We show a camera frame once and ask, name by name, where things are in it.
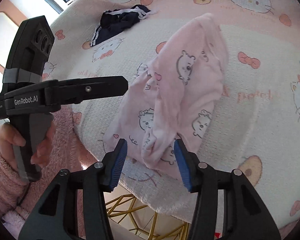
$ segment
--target floor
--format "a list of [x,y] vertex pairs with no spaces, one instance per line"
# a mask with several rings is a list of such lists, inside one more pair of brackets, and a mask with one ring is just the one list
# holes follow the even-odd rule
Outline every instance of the floor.
[[[105,193],[105,202],[107,203],[108,201],[110,201],[118,196],[124,195],[124,194],[130,194],[130,192],[128,190],[126,190],[125,188],[123,188],[122,186],[118,185],[112,193]],[[118,210],[128,210],[128,208],[130,206],[130,202],[131,201],[120,205],[120,207],[117,207],[116,210],[117,209]],[[141,205],[143,205],[143,204],[139,200],[136,200],[134,207],[138,207]],[[143,209],[137,210],[133,213],[133,215],[134,215],[135,220],[140,228],[142,228],[146,231],[150,231],[152,220],[154,217],[154,211],[151,208],[145,207]],[[122,216],[113,217],[112,219],[114,221],[118,222],[121,218],[122,218]],[[126,216],[120,222],[120,225],[126,229],[135,228],[132,221],[130,220],[129,216]],[[176,227],[178,227],[180,225],[182,225],[181,220],[176,219],[171,216],[168,216],[168,215],[158,214],[154,234],[164,235],[165,233],[172,231],[173,229],[175,229]],[[142,237],[143,239],[148,239],[148,235],[146,235],[142,232],[138,232],[137,235]],[[169,238],[165,238],[165,239],[173,240],[174,237],[169,237]]]

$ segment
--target metal screw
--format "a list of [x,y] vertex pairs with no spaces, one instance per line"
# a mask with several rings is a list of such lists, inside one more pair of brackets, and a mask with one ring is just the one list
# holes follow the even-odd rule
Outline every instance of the metal screw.
[[198,167],[201,168],[201,169],[205,169],[205,168],[208,167],[208,164],[207,163],[199,163]]
[[67,169],[62,169],[60,172],[59,172],[59,174],[60,174],[60,176],[66,176],[67,174],[68,174],[68,170]]
[[97,162],[97,163],[94,164],[94,167],[95,167],[96,169],[100,169],[100,168],[103,167],[103,163],[102,163],[102,162]]
[[90,86],[86,86],[84,89],[87,93],[91,92],[91,87]]
[[235,169],[233,173],[234,175],[240,176],[242,174],[242,171],[240,171],[239,169]]

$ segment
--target pink cloth with cartoon print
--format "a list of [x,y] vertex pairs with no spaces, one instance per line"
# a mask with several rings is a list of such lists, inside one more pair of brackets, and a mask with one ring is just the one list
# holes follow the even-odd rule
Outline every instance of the pink cloth with cartoon print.
[[107,147],[128,141],[128,155],[180,179],[170,165],[174,139],[197,152],[223,91],[228,50],[212,14],[184,25],[157,57],[141,64],[104,135]]

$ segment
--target fluffy pink fabric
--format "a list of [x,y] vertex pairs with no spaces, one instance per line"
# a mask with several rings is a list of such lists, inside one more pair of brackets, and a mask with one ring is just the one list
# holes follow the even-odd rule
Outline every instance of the fluffy pink fabric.
[[[50,163],[42,169],[42,178],[32,183],[21,206],[16,207],[26,188],[18,174],[0,155],[0,217],[7,222],[6,228],[16,237],[33,207],[55,175],[63,168],[70,171],[82,170],[81,162],[89,166],[94,157],[85,149],[74,133],[73,117],[70,107],[64,106],[54,114],[56,133]],[[82,192],[78,194],[78,226],[80,236],[84,236]]]

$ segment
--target black handheld device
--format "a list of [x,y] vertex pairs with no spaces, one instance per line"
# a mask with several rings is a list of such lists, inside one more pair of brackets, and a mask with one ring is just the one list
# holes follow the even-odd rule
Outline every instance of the black handheld device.
[[53,43],[54,36],[44,16],[23,21],[3,73],[0,120],[8,118],[26,140],[24,147],[13,146],[19,175],[26,182],[41,177],[41,168],[30,160],[51,125],[52,112],[60,110],[61,105],[122,96],[128,89],[122,76],[41,82]]

